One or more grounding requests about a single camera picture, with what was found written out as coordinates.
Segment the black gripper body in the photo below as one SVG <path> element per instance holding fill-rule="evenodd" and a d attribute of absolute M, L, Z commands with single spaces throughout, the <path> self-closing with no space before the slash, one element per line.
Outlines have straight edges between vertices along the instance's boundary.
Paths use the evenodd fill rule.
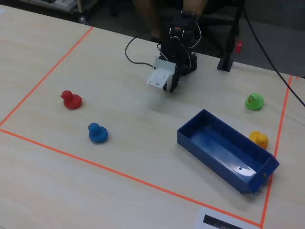
<path fill-rule="evenodd" d="M 191 55 L 177 36 L 168 38 L 163 44 L 163 50 L 167 59 L 180 67 L 183 72 L 191 70 Z"/>

